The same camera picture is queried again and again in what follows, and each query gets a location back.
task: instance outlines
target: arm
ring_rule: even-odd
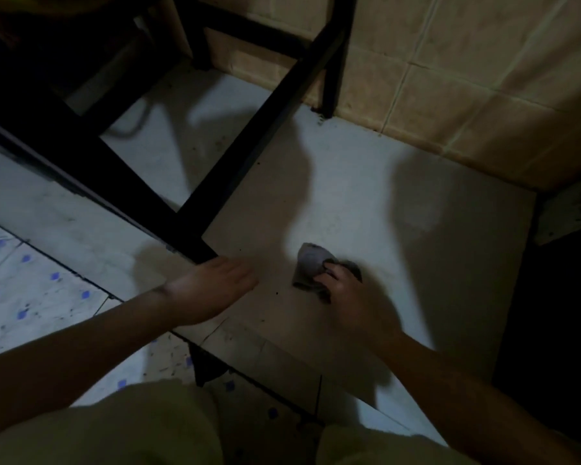
[[[0,354],[0,431],[70,406],[133,352],[222,312],[258,281],[219,257],[184,277],[62,331]]]
[[[451,365],[379,311],[342,266],[315,278],[331,291],[335,316],[402,382],[448,444],[481,463],[580,463],[562,439],[495,388]]]

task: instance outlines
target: gray rag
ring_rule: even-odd
[[[331,303],[329,290],[321,283],[314,280],[315,276],[327,273],[336,278],[331,271],[325,267],[325,263],[340,264],[347,268],[358,281],[362,281],[362,272],[353,261],[339,261],[333,254],[325,248],[314,243],[304,243],[297,253],[297,266],[292,277],[292,285],[297,289],[313,292],[318,295],[324,303]]]

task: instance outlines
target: wall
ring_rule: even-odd
[[[331,0],[202,0],[314,38]],[[208,30],[273,89],[294,61]],[[322,76],[305,102],[318,102]],[[358,0],[336,115],[528,188],[581,174],[581,0]]]

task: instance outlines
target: finger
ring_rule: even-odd
[[[254,273],[248,274],[246,277],[241,279],[237,283],[237,287],[241,293],[241,296],[247,294],[250,290],[254,289],[258,285],[258,279]]]
[[[219,266],[219,270],[225,274],[228,274],[242,264],[243,261],[241,261],[240,259],[229,259],[224,264]]]
[[[329,274],[319,274],[314,280],[324,285],[330,291],[335,291],[341,286],[340,281],[335,280]]]
[[[254,270],[248,263],[242,262],[240,265],[236,266],[232,271],[228,273],[230,279],[235,282],[239,282],[241,279],[253,273]]]
[[[228,261],[228,258],[225,256],[218,256],[217,258],[213,258],[208,260],[206,263],[203,263],[202,266],[208,268],[217,268]]]
[[[333,272],[333,275],[336,276],[336,279],[339,281],[348,280],[349,276],[353,275],[347,268],[340,264],[325,263],[325,267]]]

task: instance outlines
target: right arm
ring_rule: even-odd
[[[581,462],[510,398],[404,334],[395,315],[380,312],[347,269],[326,266],[335,278],[315,280],[330,290],[338,322],[383,360],[452,448],[483,464]]]

